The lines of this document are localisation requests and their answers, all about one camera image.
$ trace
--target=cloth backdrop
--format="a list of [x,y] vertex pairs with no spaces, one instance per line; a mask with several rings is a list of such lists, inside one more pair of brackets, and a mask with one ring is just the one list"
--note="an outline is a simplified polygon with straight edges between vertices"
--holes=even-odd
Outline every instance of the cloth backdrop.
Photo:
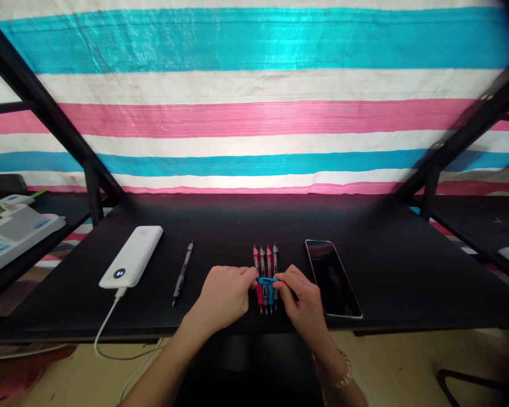
[[[509,65],[496,0],[0,0],[0,28],[129,192],[390,193]],[[85,186],[31,112],[0,115],[0,172]],[[494,192],[509,122],[438,188]]]

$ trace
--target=right hand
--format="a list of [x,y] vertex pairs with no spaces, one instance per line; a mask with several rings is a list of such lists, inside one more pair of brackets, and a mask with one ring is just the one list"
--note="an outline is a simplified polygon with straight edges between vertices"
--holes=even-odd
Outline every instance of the right hand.
[[[319,288],[294,265],[274,277],[279,281],[273,283],[273,287],[281,293],[288,317],[311,351],[316,354],[333,344],[324,320]],[[291,290],[298,301],[294,300]]]

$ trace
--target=pink stripe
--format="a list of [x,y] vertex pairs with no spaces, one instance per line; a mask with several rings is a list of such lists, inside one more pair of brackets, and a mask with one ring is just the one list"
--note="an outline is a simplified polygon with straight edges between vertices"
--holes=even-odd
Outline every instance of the pink stripe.
[[[456,128],[472,99],[303,101],[222,105],[61,104],[85,135],[114,137],[223,137],[371,133]],[[494,129],[509,131],[509,122]],[[48,133],[31,112],[0,115],[0,134]]]
[[83,240],[86,237],[86,235],[88,235],[88,233],[71,233],[64,240],[78,240],[78,241],[81,241],[81,240]]
[[49,133],[49,130],[31,111],[0,114],[0,134]]
[[[132,193],[198,193],[198,194],[389,194],[394,193],[402,183],[388,182],[358,182],[347,185],[314,184],[309,187],[282,187],[282,188],[146,188],[129,187],[123,189]],[[29,190],[45,189],[51,192],[87,192],[86,187],[78,185],[32,185]],[[438,194],[445,195],[486,195],[493,192],[509,192],[509,183],[491,183],[485,181],[444,181],[437,188]]]
[[58,258],[55,257],[55,256],[52,256],[50,254],[46,254],[45,256],[43,256],[40,261],[57,261]]
[[399,188],[400,183],[359,182],[347,185],[313,184],[308,187],[282,188],[144,188],[123,187],[133,193],[197,193],[197,194],[389,194]]
[[445,229],[443,226],[441,226],[439,223],[437,222],[430,222],[430,224],[437,229],[437,231],[439,233],[442,233],[444,234],[445,236],[453,236],[453,234],[451,232],[449,232],[447,229]]

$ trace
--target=charging cable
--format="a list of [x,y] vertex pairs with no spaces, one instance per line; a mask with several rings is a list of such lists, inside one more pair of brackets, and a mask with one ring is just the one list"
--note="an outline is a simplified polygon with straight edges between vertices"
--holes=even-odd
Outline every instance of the charging cable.
[[113,310],[117,306],[117,303],[119,302],[119,300],[124,296],[124,293],[126,293],[126,290],[127,290],[127,287],[121,287],[121,288],[119,288],[117,290],[117,293],[115,294],[115,301],[113,301],[113,305],[111,306],[111,309],[109,310],[109,312],[108,312],[108,314],[106,316],[106,319],[103,320],[103,324],[100,327],[100,330],[98,331],[98,334],[96,335],[96,339],[94,340],[94,352],[98,356],[100,356],[101,358],[111,359],[111,360],[134,360],[134,359],[138,359],[138,358],[142,357],[143,355],[146,355],[146,354],[149,354],[149,353],[153,353],[153,352],[155,352],[155,351],[157,351],[159,349],[164,348],[164,347],[161,347],[161,348],[156,347],[156,348],[154,348],[152,350],[149,350],[147,352],[140,353],[139,355],[130,356],[130,357],[124,357],[124,358],[106,355],[106,354],[100,352],[100,350],[98,349],[98,340],[100,339],[100,335],[102,335],[102,331],[106,327],[106,324],[107,324],[107,321],[109,320],[109,317],[113,313]]
[[[162,343],[162,338],[160,338],[157,342],[157,344],[155,345],[154,349],[151,350],[151,352],[154,352],[155,350],[159,350],[159,349],[163,349],[164,347],[162,348],[159,348],[160,344]],[[145,366],[145,364],[149,361],[149,359],[151,359],[151,354],[147,356],[147,358],[143,361],[143,363],[140,365],[140,367],[138,367],[136,369],[136,371],[134,373],[132,373],[132,376],[130,376],[130,378],[128,379],[128,381],[126,382],[126,384],[124,385],[123,387],[123,391],[120,393],[120,397],[119,397],[119,404],[123,401],[123,397],[124,397],[124,393],[126,391],[126,389],[128,388],[128,385],[130,384],[130,382],[132,381],[132,379],[134,377],[136,377],[136,375],[138,374],[138,372],[141,370],[142,367]]]

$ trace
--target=phone screen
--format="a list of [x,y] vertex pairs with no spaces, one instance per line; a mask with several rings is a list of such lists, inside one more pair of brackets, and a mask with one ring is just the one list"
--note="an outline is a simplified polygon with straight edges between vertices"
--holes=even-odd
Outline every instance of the phone screen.
[[362,312],[334,244],[330,241],[306,240],[305,245],[315,282],[321,290],[324,312],[330,315],[361,318]]

